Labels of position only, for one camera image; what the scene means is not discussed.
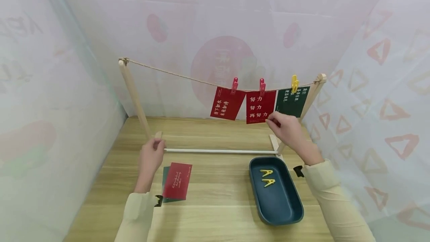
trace fabric wall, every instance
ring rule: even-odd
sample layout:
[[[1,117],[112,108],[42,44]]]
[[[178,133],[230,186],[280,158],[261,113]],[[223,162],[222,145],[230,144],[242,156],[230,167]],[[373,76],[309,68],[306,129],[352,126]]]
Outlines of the fabric wall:
[[[430,0],[380,0],[305,122],[377,241],[430,239]]]
[[[258,89],[260,78],[288,87],[294,74],[310,83],[331,73],[378,0],[67,1],[135,115],[118,57],[224,86],[238,77],[239,89]],[[147,115],[209,117],[216,87],[130,67]]]
[[[62,0],[0,2],[0,241],[62,241],[125,112]]]

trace sleeve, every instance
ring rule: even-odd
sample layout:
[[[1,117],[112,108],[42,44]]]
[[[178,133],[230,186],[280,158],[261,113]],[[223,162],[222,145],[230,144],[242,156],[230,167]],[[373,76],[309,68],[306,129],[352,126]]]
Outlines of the sleeve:
[[[303,168],[306,182],[320,204],[335,242],[374,242],[375,238],[357,208],[345,196],[329,160]]]
[[[146,242],[157,202],[150,193],[131,193],[115,242]]]

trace left hand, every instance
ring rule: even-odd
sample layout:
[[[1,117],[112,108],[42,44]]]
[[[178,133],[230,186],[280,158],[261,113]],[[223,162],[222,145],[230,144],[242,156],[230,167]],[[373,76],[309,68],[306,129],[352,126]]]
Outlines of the left hand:
[[[166,142],[161,138],[152,138],[142,146],[139,155],[139,176],[135,193],[147,193],[151,189],[155,172],[160,167]]]

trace plastic tray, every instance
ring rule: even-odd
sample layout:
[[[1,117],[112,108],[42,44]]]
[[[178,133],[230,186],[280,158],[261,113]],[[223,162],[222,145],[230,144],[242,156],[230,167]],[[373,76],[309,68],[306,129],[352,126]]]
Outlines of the plastic tray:
[[[263,178],[260,170],[273,170],[273,174]],[[300,222],[303,205],[285,163],[277,157],[258,157],[249,163],[249,177],[254,191],[260,219],[268,225],[286,225]],[[262,179],[275,179],[267,186]]]

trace yellow clothespin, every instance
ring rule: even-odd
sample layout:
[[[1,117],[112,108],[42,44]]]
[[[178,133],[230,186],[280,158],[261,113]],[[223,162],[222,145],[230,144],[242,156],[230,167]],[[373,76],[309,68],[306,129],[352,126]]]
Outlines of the yellow clothespin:
[[[263,177],[266,177],[268,175],[273,174],[273,170],[264,170],[264,169],[262,169],[262,170],[260,170],[260,172],[264,173]]]
[[[293,75],[291,78],[291,92],[295,94],[297,92],[297,88],[298,88],[297,75]]]
[[[264,188],[266,188],[269,185],[272,185],[273,183],[275,183],[274,179],[262,179],[262,182],[266,182],[266,185],[264,185]]]

